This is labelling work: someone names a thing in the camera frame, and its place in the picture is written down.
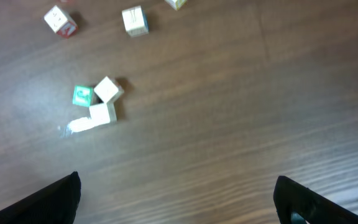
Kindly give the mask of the green edged picture block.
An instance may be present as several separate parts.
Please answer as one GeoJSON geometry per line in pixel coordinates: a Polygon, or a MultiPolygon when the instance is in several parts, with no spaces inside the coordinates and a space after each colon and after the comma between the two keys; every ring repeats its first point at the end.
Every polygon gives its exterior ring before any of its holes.
{"type": "Polygon", "coordinates": [[[92,105],[89,107],[89,112],[95,126],[117,121],[116,110],[113,104],[100,103],[92,105]]]}

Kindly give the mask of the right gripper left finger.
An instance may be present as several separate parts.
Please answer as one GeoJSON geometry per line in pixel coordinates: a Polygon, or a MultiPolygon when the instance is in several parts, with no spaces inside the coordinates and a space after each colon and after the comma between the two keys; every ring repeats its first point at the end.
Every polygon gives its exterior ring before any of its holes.
{"type": "Polygon", "coordinates": [[[71,224],[81,198],[77,171],[2,209],[0,224],[71,224]]]}

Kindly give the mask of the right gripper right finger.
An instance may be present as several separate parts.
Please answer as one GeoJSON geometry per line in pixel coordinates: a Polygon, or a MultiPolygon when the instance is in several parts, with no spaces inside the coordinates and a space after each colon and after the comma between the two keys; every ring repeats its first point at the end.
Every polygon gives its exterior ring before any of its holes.
{"type": "Polygon", "coordinates": [[[294,180],[277,178],[273,201],[281,224],[358,224],[358,215],[294,180]]]}

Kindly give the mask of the blue number 2 block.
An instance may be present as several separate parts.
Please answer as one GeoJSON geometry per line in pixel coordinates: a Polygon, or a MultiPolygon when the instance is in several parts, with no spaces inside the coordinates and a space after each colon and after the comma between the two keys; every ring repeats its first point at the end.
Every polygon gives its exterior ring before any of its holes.
{"type": "Polygon", "coordinates": [[[109,77],[104,77],[94,88],[96,95],[104,103],[114,103],[124,93],[122,86],[109,77]]]}

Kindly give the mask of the green J block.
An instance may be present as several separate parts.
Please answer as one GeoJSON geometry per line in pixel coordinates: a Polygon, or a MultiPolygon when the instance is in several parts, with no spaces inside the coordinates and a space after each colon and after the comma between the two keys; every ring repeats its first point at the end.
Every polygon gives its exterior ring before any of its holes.
{"type": "Polygon", "coordinates": [[[72,103],[78,106],[90,107],[94,103],[93,88],[76,85],[73,91],[72,103]]]}

